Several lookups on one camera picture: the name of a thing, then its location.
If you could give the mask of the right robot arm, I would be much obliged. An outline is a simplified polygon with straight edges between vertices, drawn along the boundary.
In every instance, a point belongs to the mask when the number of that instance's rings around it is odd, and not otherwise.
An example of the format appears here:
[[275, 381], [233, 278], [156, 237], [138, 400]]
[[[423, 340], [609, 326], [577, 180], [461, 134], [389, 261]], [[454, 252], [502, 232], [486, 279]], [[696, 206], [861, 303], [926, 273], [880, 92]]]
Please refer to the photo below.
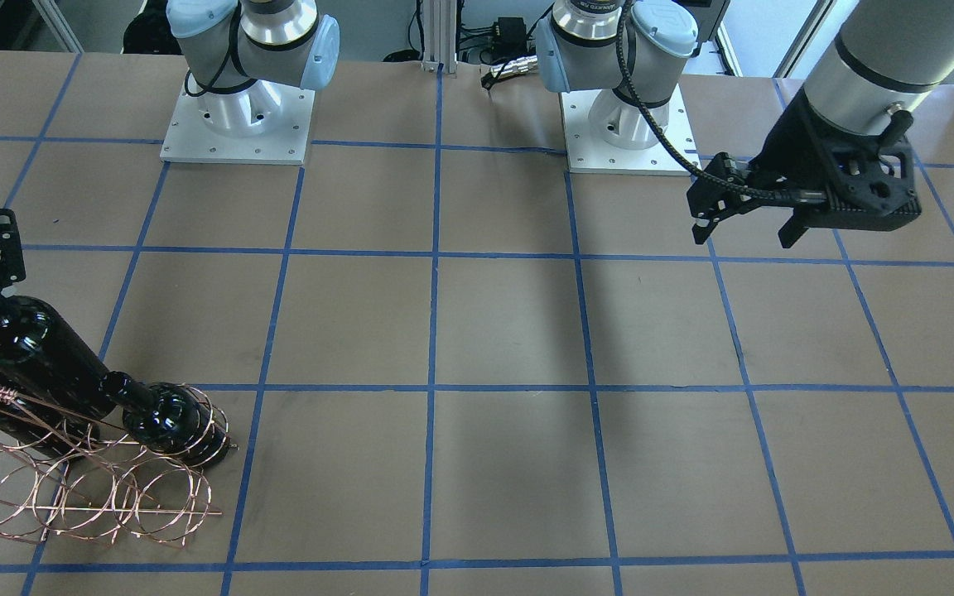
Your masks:
[[[340, 24], [314, 1], [170, 1], [188, 72], [160, 151], [166, 163], [302, 166]], [[0, 209], [0, 299], [26, 276], [17, 219]]]

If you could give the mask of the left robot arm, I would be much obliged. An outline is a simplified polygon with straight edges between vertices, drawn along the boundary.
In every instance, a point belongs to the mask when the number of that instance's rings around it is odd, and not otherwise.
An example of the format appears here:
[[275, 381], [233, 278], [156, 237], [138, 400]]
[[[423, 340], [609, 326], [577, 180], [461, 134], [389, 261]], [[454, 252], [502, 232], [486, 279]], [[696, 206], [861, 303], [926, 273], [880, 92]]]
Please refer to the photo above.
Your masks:
[[923, 211], [915, 110], [954, 70], [954, 1], [860, 1], [796, 91], [759, 154], [719, 152], [699, 169], [667, 140], [672, 94], [699, 24], [674, 1], [556, 1], [534, 31], [552, 92], [595, 92], [588, 124], [607, 146], [663, 147], [694, 176], [692, 235], [761, 207], [792, 210], [791, 248], [813, 228], [889, 233]]

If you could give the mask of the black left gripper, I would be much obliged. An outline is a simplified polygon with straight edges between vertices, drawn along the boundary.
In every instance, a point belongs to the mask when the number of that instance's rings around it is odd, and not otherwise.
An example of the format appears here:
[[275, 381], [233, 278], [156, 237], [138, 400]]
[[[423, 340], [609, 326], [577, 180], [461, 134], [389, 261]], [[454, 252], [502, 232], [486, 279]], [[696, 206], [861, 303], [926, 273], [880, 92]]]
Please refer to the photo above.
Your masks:
[[800, 90], [773, 125], [764, 148], [744, 162], [719, 152], [687, 192], [696, 245], [704, 245], [719, 222], [754, 209], [793, 209], [778, 231], [790, 249], [811, 228], [887, 233], [920, 218], [915, 190], [915, 154], [905, 133], [907, 109], [891, 109], [889, 123], [874, 135], [845, 132], [815, 112]]

